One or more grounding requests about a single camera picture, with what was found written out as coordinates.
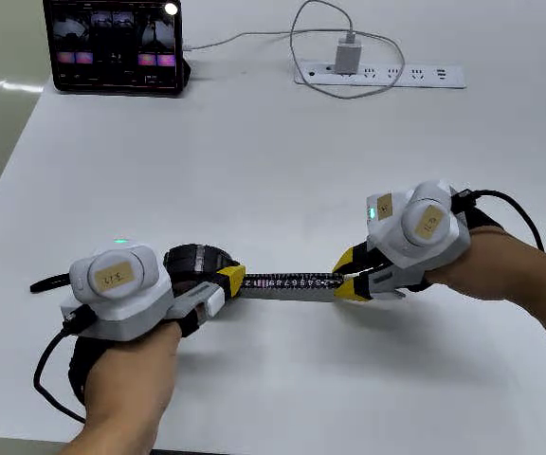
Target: white table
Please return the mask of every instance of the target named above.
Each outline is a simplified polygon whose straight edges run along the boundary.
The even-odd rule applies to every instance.
[[[187,2],[188,41],[284,27],[297,7],[269,4]],[[68,290],[33,297],[28,285],[105,239],[215,244],[253,272],[326,271],[365,238],[366,196],[443,177],[511,192],[546,244],[546,4],[344,6],[410,62],[462,64],[468,89],[331,100],[292,82],[287,42],[255,38],[191,54],[180,100],[45,91],[0,180],[1,437],[78,430],[31,388]],[[310,14],[309,25],[338,24]],[[333,42],[306,39],[300,53],[330,56]],[[509,208],[484,207],[530,241]],[[70,349],[45,383],[77,408]],[[238,300],[182,343],[157,446],[546,453],[546,334],[509,303],[441,287],[373,307]]]

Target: person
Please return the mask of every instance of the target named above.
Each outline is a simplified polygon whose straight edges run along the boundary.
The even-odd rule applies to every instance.
[[[473,229],[466,253],[426,278],[480,300],[512,301],[546,329],[546,253],[499,227]],[[62,455],[149,453],[172,398],[181,335],[172,322],[104,353],[85,383],[85,426]]]

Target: white cable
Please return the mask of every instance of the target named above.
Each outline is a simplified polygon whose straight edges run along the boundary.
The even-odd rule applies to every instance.
[[[322,0],[306,0],[300,6],[299,10],[296,13],[296,16],[294,16],[294,21],[292,22],[292,27],[290,28],[290,51],[292,52],[292,59],[294,60],[294,65],[296,66],[297,70],[299,71],[300,77],[302,78],[302,81],[305,83],[305,85],[307,87],[309,87],[309,88],[312,88],[313,90],[315,90],[317,92],[320,92],[320,93],[322,93],[324,95],[328,95],[329,97],[332,97],[332,98],[336,98],[338,100],[356,100],[358,98],[365,98],[365,97],[369,97],[369,96],[372,96],[372,95],[378,95],[378,94],[387,92],[388,90],[391,90],[392,88],[394,88],[395,85],[397,84],[397,82],[399,81],[399,78],[402,77],[402,74],[404,73],[404,69],[406,68],[406,58],[404,57],[404,53],[402,52],[402,49],[399,47],[399,44],[396,43],[391,38],[387,38],[386,36],[376,35],[376,34],[373,34],[373,33],[367,33],[367,32],[364,32],[364,31],[353,30],[352,27],[351,27],[351,30],[349,30],[349,31],[352,31],[356,35],[361,35],[361,36],[365,36],[365,37],[368,37],[368,38],[372,38],[374,40],[381,41],[383,43],[391,45],[392,47],[395,48],[395,50],[397,51],[397,55],[399,56],[399,60],[400,60],[401,65],[400,65],[399,71],[397,72],[397,74],[395,75],[395,78],[393,78],[391,83],[389,85],[385,85],[384,87],[376,88],[374,90],[369,90],[369,91],[364,92],[364,93],[358,93],[356,95],[339,95],[339,94],[336,94],[336,93],[333,93],[333,92],[329,92],[328,90],[324,90],[323,88],[319,88],[316,85],[313,85],[312,83],[310,83],[309,81],[306,80],[306,78],[304,77],[304,74],[302,73],[302,69],[300,68],[299,62],[298,62],[298,60],[296,58],[296,51],[294,50],[294,34],[295,34],[295,29],[296,29],[296,23],[299,21],[300,14],[304,10],[304,8],[307,5],[309,5],[310,3],[322,3],[324,5],[331,6],[330,4],[328,4],[327,2],[323,2]]]
[[[310,3],[321,3],[322,5],[325,5],[325,6],[328,6],[328,7],[339,10],[342,14],[345,15],[345,17],[347,17],[347,20],[349,21],[349,28],[303,28],[303,29],[296,30],[296,23],[298,22],[302,11]],[[360,94],[357,94],[357,95],[347,95],[347,96],[338,95],[336,93],[332,93],[332,92],[329,92],[329,91],[324,90],[322,88],[319,88],[319,87],[313,85],[312,83],[308,82],[306,80],[306,78],[304,77],[304,74],[302,73],[302,70],[300,69],[298,59],[296,57],[296,51],[294,49],[294,35],[298,35],[298,34],[302,34],[302,33],[313,33],[313,32],[344,32],[344,33],[352,32],[352,33],[354,33],[356,35],[365,36],[366,38],[372,38],[372,39],[374,39],[376,41],[380,41],[380,42],[383,42],[383,43],[385,43],[387,45],[390,45],[397,52],[397,55],[399,57],[399,61],[400,61],[399,71],[397,72],[397,74],[395,75],[395,77],[393,78],[393,80],[391,81],[391,83],[389,85],[377,88],[375,90],[370,90],[370,91],[367,91],[367,92],[364,92],[364,93],[360,93]],[[333,97],[333,98],[336,98],[336,99],[339,99],[339,100],[355,100],[355,99],[358,99],[358,98],[369,97],[371,95],[377,95],[377,94],[380,94],[380,93],[384,93],[384,92],[386,92],[388,90],[391,90],[392,88],[394,88],[397,85],[397,82],[402,77],[402,74],[404,73],[404,69],[406,68],[406,58],[404,57],[404,53],[402,52],[402,49],[400,48],[398,43],[396,43],[393,39],[388,38],[388,37],[383,36],[383,35],[377,35],[377,34],[369,33],[369,32],[366,32],[366,31],[354,30],[353,29],[353,21],[352,21],[351,17],[349,16],[349,14],[344,9],[342,9],[341,7],[337,7],[336,5],[328,3],[328,2],[326,2],[324,0],[306,0],[300,6],[298,12],[296,13],[296,16],[294,17],[294,21],[292,22],[292,27],[291,27],[290,30],[284,30],[284,31],[244,31],[242,33],[238,33],[238,34],[233,35],[230,38],[227,38],[227,39],[222,40],[222,41],[217,41],[215,43],[210,43],[208,45],[198,45],[198,46],[195,46],[195,47],[187,46],[187,47],[183,47],[183,50],[187,51],[187,52],[191,52],[193,50],[207,49],[209,47],[216,47],[216,46],[225,45],[227,43],[230,43],[231,41],[235,41],[238,38],[242,38],[244,36],[262,36],[262,35],[287,35],[287,37],[290,38],[290,51],[292,52],[292,59],[294,61],[294,65],[297,68],[297,70],[298,70],[298,72],[300,74],[300,78],[302,79],[304,84],[306,86],[308,86],[309,88],[312,88],[313,90],[316,90],[317,92],[323,93],[324,95],[328,95],[329,97]]]

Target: handwritten label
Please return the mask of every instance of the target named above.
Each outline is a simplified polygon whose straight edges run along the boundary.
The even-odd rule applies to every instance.
[[[416,225],[414,233],[425,240],[430,240],[443,219],[444,213],[441,210],[435,206],[428,206],[421,217],[421,221]]]
[[[378,221],[393,216],[393,199],[391,193],[380,196],[378,201],[376,201],[376,205],[378,208]]]
[[[100,292],[114,289],[134,280],[134,272],[129,262],[111,265],[94,274],[96,286]]]

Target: power strip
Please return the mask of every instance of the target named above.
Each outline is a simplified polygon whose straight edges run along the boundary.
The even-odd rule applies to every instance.
[[[385,86],[392,82],[401,66],[398,64],[361,64],[356,74],[334,73],[334,64],[299,61],[304,78],[317,85]],[[304,84],[296,69],[294,81]],[[460,66],[446,64],[406,64],[397,87],[466,88]]]

